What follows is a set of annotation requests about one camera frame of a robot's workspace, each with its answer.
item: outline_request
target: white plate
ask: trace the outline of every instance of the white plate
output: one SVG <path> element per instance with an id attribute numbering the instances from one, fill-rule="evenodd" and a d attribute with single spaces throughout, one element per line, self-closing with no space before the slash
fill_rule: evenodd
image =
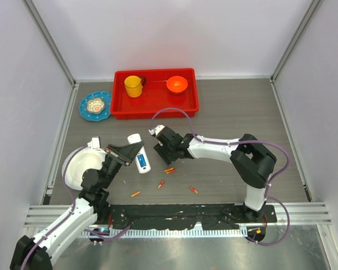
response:
<path id="1" fill-rule="evenodd" d="M 65 159 L 61 169 L 61 176 L 64 174 L 64 169 L 70 157 L 77 151 L 74 150 Z M 73 157 L 70 161 L 68 169 L 66 170 L 65 183 L 74 190 L 82 190 L 81 183 L 83 181 L 83 173 L 87 169 L 100 170 L 101 163 L 105 160 L 105 153 L 98 150 L 93 150 L 91 147 L 86 147 Z"/>

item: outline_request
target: gray floor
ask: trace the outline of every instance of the gray floor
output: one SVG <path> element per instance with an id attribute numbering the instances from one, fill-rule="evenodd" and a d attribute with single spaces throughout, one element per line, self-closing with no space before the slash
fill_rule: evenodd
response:
<path id="1" fill-rule="evenodd" d="M 251 133 L 260 140 L 273 141 L 291 151 L 284 125 L 268 79 L 199 80 L 197 81 L 200 111 L 193 118 L 198 134 L 208 138 L 240 138 Z M 152 171 L 140 175 L 135 164 L 122 168 L 109 187 L 112 204 L 178 204 L 178 203 L 239 203 L 242 202 L 246 185 L 232 165 L 220 161 L 178 160 L 176 172 L 166 175 L 166 168 L 153 150 L 155 139 L 148 133 L 150 120 L 116 120 L 111 116 L 102 122 L 89 122 L 81 118 L 78 105 L 82 98 L 94 91 L 112 91 L 112 83 L 81 83 L 74 105 L 68 134 L 58 172 L 64 159 L 75 149 L 85 145 L 93 136 L 100 136 L 103 145 L 125 145 L 127 136 L 140 133 Z M 157 119 L 185 135 L 189 132 L 186 118 Z M 276 170 L 285 164 L 285 157 L 276 149 Z M 165 179 L 165 185 L 157 186 Z M 193 193 L 195 187 L 199 194 Z M 141 194 L 131 198 L 138 190 Z M 270 195 L 284 202 L 307 201 L 296 164 L 279 176 L 270 189 Z M 71 204 L 61 176 L 58 173 L 50 204 Z"/>
<path id="2" fill-rule="evenodd" d="M 265 242 L 278 240 L 283 230 L 269 226 Z M 102 246 L 76 239 L 54 265 L 54 270 L 66 269 L 325 270 L 330 266 L 317 226 L 292 226 L 275 247 L 256 246 L 243 237 L 120 239 Z"/>

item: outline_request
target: orange bowl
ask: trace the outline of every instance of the orange bowl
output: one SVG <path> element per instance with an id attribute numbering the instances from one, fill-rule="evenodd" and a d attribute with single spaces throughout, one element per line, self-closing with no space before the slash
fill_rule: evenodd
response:
<path id="1" fill-rule="evenodd" d="M 173 76 L 167 81 L 167 87 L 170 92 L 180 94 L 188 87 L 188 81 L 181 76 Z"/>

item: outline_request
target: white wall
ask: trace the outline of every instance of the white wall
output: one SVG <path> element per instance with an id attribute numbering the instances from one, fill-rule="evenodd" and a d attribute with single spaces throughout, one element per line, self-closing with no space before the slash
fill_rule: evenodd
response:
<path id="1" fill-rule="evenodd" d="M 323 1 L 278 89 L 310 190 L 338 233 L 338 0 Z"/>
<path id="2" fill-rule="evenodd" d="M 76 79 L 272 75 L 310 0 L 34 0 Z"/>
<path id="3" fill-rule="evenodd" d="M 69 90 L 23 3 L 0 0 L 0 269 L 40 203 Z"/>

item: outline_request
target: small orange object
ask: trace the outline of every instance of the small orange object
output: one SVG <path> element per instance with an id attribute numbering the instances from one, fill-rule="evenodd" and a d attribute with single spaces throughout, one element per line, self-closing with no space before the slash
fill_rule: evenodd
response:
<path id="1" fill-rule="evenodd" d="M 169 169 L 164 170 L 164 172 L 169 172 L 170 170 L 174 170 L 174 168 L 171 167 L 171 168 L 169 168 Z"/>
<path id="2" fill-rule="evenodd" d="M 163 181 L 159 184 L 158 188 L 161 188 L 161 187 L 164 185 L 164 183 L 165 183 L 165 180 L 163 180 Z"/>
<path id="3" fill-rule="evenodd" d="M 195 194 L 198 194 L 199 192 L 194 187 L 189 187 L 191 191 L 193 191 Z"/>
<path id="4" fill-rule="evenodd" d="M 167 81 L 167 87 L 170 92 L 180 94 L 188 87 L 188 81 L 181 76 L 173 76 Z"/>
<path id="5" fill-rule="evenodd" d="M 140 194 L 140 192 L 141 192 L 141 191 L 139 190 L 139 191 L 137 191 L 137 192 L 133 193 L 133 194 L 132 194 L 132 195 L 130 195 L 130 196 L 133 198 L 133 197 L 135 197 L 136 195 Z"/>
<path id="6" fill-rule="evenodd" d="M 175 172 L 175 169 L 173 169 L 173 170 L 168 170 L 167 172 L 165 172 L 166 174 L 170 174 L 170 173 L 173 173 L 173 172 Z"/>

